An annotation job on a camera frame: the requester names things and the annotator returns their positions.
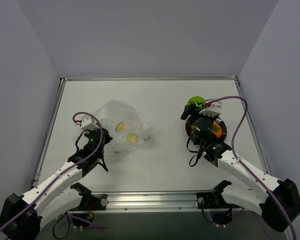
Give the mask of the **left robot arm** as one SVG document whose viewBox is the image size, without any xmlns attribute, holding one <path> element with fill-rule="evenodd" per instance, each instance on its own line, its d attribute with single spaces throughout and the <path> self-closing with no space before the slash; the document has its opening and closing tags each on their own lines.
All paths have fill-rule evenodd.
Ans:
<svg viewBox="0 0 300 240">
<path fill-rule="evenodd" d="M 61 214 L 90 206 L 91 192 L 79 181 L 98 165 L 107 170 L 104 146 L 112 137 L 105 128 L 89 130 L 85 135 L 85 146 L 57 172 L 31 190 L 7 197 L 0 214 L 0 233 L 11 240 L 34 240 L 45 225 Z"/>
</svg>

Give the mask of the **translucent plastic bag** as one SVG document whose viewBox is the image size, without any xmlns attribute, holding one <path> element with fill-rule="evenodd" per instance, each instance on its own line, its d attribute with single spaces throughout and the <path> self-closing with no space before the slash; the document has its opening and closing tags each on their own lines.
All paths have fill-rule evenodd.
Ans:
<svg viewBox="0 0 300 240">
<path fill-rule="evenodd" d="M 72 118 L 74 124 L 75 120 L 80 120 L 84 115 L 91 116 L 97 125 L 101 123 L 101 126 L 108 130 L 112 137 L 112 141 L 106 146 L 108 156 L 140 148 L 148 140 L 152 130 L 152 127 L 141 118 L 141 114 L 135 108 L 120 100 L 111 99 L 92 113 L 76 114 Z M 82 131 L 78 130 L 77 135 L 72 138 L 75 148 L 76 140 Z"/>
</svg>

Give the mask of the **green fake fruit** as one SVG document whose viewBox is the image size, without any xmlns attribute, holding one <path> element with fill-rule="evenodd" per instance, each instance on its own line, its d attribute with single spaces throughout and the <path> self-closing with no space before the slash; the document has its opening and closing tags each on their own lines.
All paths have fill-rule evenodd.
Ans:
<svg viewBox="0 0 300 240">
<path fill-rule="evenodd" d="M 201 96 L 193 96 L 188 100 L 187 105 L 195 105 L 196 108 L 204 109 L 206 107 L 206 100 Z"/>
</svg>

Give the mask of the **aluminium front rail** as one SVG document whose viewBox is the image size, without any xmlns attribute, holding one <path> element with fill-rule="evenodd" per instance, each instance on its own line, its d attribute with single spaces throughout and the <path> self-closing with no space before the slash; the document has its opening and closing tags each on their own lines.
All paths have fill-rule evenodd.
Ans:
<svg viewBox="0 0 300 240">
<path fill-rule="evenodd" d="M 159 192 L 93 192 L 92 195 L 106 194 L 106 210 L 102 213 L 174 213 L 198 212 L 196 193 L 199 191 L 159 191 Z"/>
</svg>

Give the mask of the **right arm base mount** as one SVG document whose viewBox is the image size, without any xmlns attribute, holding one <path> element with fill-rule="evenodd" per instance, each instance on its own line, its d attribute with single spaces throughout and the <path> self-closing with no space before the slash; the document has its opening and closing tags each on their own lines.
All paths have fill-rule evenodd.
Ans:
<svg viewBox="0 0 300 240">
<path fill-rule="evenodd" d="M 197 208 L 201 210 L 203 218 L 208 222 L 215 224 L 216 227 L 224 228 L 232 224 L 236 218 L 233 210 L 239 210 L 239 214 L 243 212 L 243 208 L 226 203 L 222 196 L 215 192 L 197 192 L 196 193 Z"/>
</svg>

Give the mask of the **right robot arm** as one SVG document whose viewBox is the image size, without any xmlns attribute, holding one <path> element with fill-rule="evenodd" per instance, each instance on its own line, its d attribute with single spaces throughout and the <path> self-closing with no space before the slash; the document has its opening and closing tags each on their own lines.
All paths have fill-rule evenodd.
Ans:
<svg viewBox="0 0 300 240">
<path fill-rule="evenodd" d="M 297 185 L 288 178 L 281 180 L 269 175 L 235 154 L 233 147 L 216 135 L 214 128 L 219 115 L 195 102 L 185 105 L 180 118 L 186 121 L 187 142 L 197 147 L 189 166 L 194 167 L 200 159 L 205 159 L 236 177 L 248 188 L 224 180 L 212 190 L 213 203 L 220 207 L 240 206 L 260 215 L 273 230 L 284 232 L 300 214 Z"/>
</svg>

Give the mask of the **black rimmed plate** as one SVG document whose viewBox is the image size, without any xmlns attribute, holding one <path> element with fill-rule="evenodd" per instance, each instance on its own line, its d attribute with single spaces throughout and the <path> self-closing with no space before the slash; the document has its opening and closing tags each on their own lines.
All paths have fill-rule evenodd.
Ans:
<svg viewBox="0 0 300 240">
<path fill-rule="evenodd" d="M 207 118 L 207 116 L 197 114 L 197 115 L 191 115 L 191 116 L 188 117 L 188 119 L 186 120 L 186 123 L 185 123 L 185 131 L 186 131 L 188 136 L 190 136 L 191 134 L 194 133 L 194 122 L 196 120 L 199 120 L 200 118 Z M 218 123 L 220 125 L 221 129 L 222 129 L 222 136 L 218 139 L 220 139 L 221 141 L 224 141 L 227 137 L 226 124 L 224 123 L 224 121 L 220 117 L 215 117 L 213 119 L 213 123 L 214 122 Z"/>
</svg>

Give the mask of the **orange fake fruit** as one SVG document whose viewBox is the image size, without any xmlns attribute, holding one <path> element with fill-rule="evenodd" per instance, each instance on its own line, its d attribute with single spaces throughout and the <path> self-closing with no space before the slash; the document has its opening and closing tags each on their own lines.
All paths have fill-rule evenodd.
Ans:
<svg viewBox="0 0 300 240">
<path fill-rule="evenodd" d="M 221 126 L 216 122 L 213 123 L 211 131 L 216 135 L 217 138 L 220 138 L 223 133 Z"/>
</svg>

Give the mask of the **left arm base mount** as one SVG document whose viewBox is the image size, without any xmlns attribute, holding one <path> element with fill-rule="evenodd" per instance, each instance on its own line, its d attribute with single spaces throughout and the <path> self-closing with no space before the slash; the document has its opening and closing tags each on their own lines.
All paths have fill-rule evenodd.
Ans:
<svg viewBox="0 0 300 240">
<path fill-rule="evenodd" d="M 84 196 L 79 206 L 72 209 L 72 211 L 83 211 L 83 213 L 73 213 L 73 215 L 92 223 L 95 218 L 95 214 L 92 211 L 106 210 L 106 205 L 108 204 L 107 198 L 107 194 L 90 194 Z"/>
</svg>

